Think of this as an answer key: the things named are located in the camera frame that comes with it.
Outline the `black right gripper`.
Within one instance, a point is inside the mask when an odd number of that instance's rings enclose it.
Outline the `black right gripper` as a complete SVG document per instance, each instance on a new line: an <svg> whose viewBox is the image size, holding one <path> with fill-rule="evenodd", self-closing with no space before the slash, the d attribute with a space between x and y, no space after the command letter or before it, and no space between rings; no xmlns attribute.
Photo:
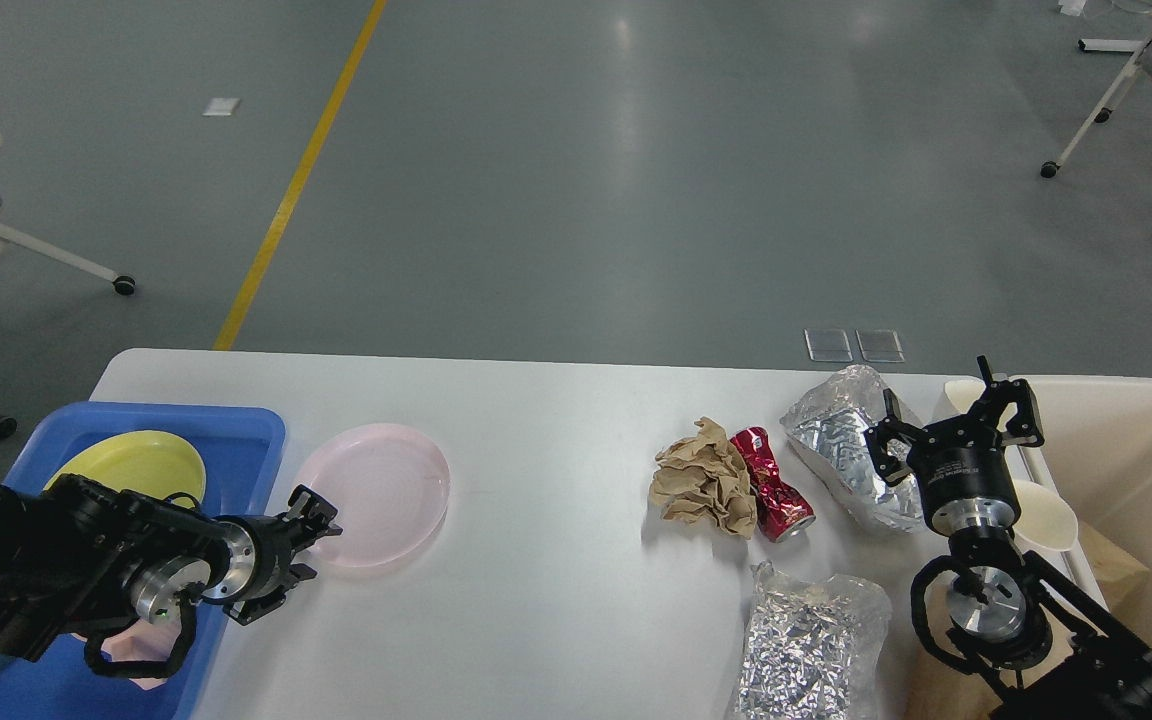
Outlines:
<svg viewBox="0 0 1152 720"><path fill-rule="evenodd" d="M893 488L914 473L925 524L946 538L973 526L1014 526L1021 506L1005 447L1044 445L1030 382L993 373L986 355L975 361L983 388L961 411L957 424L915 427L902 419L899 397L887 388L882 389L886 415L864 432L878 478ZM908 461L892 454L892 442L908 446Z"/></svg>

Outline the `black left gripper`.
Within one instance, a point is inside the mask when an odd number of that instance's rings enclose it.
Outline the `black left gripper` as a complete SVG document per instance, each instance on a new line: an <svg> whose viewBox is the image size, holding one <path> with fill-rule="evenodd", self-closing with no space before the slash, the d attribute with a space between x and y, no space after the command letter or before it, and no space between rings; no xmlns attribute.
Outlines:
<svg viewBox="0 0 1152 720"><path fill-rule="evenodd" d="M238 626L268 616L317 578L298 553L343 533L338 507L297 486L275 516L156 515L134 550L131 607L147 623L183 619L182 605L210 602Z"/></svg>

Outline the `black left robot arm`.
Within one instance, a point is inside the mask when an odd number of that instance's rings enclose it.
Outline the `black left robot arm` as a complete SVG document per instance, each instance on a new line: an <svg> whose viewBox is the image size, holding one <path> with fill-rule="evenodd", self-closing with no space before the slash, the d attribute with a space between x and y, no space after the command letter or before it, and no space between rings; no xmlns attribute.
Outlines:
<svg viewBox="0 0 1152 720"><path fill-rule="evenodd" d="M202 498L74 471L37 495L0 483L0 655L36 661L74 634L96 675L170 679L200 602L251 624L314 579L298 553L342 533L338 507L306 486L274 516L209 516Z"/></svg>

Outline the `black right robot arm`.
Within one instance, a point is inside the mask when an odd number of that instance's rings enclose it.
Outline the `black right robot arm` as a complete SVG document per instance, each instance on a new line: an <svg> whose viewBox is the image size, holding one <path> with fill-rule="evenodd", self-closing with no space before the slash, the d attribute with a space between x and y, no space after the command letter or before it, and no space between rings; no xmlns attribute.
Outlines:
<svg viewBox="0 0 1152 720"><path fill-rule="evenodd" d="M1021 501L1005 450L1044 442L1024 379L993 373L965 414L925 427L882 389L865 430L882 483L914 478L924 523L946 539L911 583L911 624L929 655L978 676L993 719L1152 719L1152 647L1034 551L1020 551Z"/></svg>

